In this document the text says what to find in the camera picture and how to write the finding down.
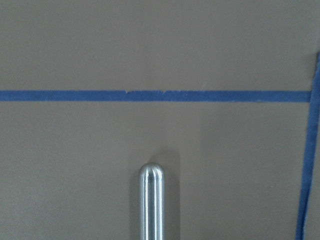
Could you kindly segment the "steel muddler black tip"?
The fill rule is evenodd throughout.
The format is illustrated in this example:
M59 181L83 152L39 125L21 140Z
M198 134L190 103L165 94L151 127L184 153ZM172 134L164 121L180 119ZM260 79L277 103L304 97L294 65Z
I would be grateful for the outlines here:
M139 170L140 239L164 240L165 171L155 162L144 164Z

